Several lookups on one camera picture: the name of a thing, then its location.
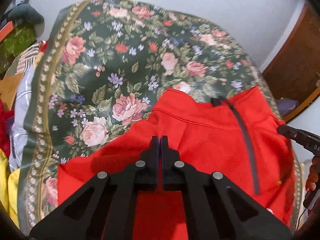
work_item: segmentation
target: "red jacket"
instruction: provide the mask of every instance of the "red jacket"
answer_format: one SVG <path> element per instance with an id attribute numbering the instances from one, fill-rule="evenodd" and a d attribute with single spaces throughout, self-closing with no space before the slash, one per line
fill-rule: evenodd
<path id="1" fill-rule="evenodd" d="M 255 87 L 229 100 L 244 122 L 223 103 L 196 103 L 187 94 L 167 89 L 148 120 L 141 120 L 90 157 L 77 157 L 58 169 L 62 203 L 99 171 L 121 171 L 148 149 L 152 135 L 168 136 L 169 147 L 199 171 L 223 172 L 241 189 L 289 226 L 294 192 L 293 152 L 276 128 L 284 124 Z M 188 239 L 181 193 L 141 192 L 133 239 Z"/>

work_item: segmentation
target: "silver screw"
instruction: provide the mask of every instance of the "silver screw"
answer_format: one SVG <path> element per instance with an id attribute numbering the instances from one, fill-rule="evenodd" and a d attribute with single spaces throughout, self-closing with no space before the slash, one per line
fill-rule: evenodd
<path id="1" fill-rule="evenodd" d="M 220 172 L 220 171 L 215 171 L 212 176 L 215 178 L 215 179 L 222 179 L 223 178 L 223 174 Z"/>
<path id="2" fill-rule="evenodd" d="M 141 168 L 141 167 L 143 167 L 144 165 L 146 165 L 146 163 L 145 163 L 144 161 L 141 161 L 141 160 L 140 160 L 140 161 L 137 161 L 137 162 L 136 162 L 136 166 L 137 166 L 137 167 L 140 167 L 140 168 Z"/>
<path id="3" fill-rule="evenodd" d="M 99 179 L 105 179 L 107 176 L 108 176 L 108 173 L 106 173 L 105 171 L 100 171 L 100 172 L 98 172 L 98 174 L 97 174 L 97 177 L 98 177 Z"/>
<path id="4" fill-rule="evenodd" d="M 176 161 L 174 163 L 174 166 L 176 166 L 177 168 L 182 168 L 184 166 L 184 162 L 182 161 Z"/>

